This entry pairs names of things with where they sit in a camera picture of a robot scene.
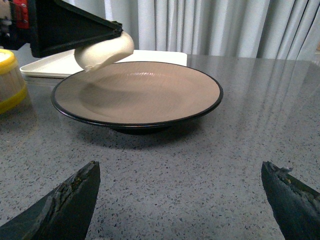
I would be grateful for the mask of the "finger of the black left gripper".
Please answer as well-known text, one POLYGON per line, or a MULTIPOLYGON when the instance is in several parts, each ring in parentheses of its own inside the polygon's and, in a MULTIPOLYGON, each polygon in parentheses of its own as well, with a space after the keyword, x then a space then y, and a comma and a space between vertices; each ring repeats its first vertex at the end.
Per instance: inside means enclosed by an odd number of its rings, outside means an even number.
POLYGON ((63 0, 29 0, 30 48, 33 57, 117 38, 122 24, 98 17, 63 0))

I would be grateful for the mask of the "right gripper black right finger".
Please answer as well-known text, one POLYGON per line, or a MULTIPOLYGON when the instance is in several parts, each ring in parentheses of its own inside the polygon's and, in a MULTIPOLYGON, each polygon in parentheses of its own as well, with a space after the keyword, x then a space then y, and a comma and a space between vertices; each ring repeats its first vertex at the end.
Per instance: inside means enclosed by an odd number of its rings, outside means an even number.
POLYGON ((262 185, 286 240, 320 238, 320 193, 269 161, 261 167, 262 185))

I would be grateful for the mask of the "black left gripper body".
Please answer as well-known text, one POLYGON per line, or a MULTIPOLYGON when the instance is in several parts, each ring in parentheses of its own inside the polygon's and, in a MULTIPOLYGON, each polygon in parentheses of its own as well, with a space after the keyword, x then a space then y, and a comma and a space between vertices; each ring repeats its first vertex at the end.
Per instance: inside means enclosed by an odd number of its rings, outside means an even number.
POLYGON ((37 37, 35 0, 2 0, 0 2, 0 47, 20 49, 26 43, 36 47, 37 37))

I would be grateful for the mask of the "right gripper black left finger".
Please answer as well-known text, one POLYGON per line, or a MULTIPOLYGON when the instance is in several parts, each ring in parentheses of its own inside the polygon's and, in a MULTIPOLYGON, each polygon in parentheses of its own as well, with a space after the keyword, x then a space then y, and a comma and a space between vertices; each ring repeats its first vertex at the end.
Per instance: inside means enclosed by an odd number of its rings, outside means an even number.
POLYGON ((84 240, 100 187, 100 165, 91 161, 0 227, 2 240, 84 240))

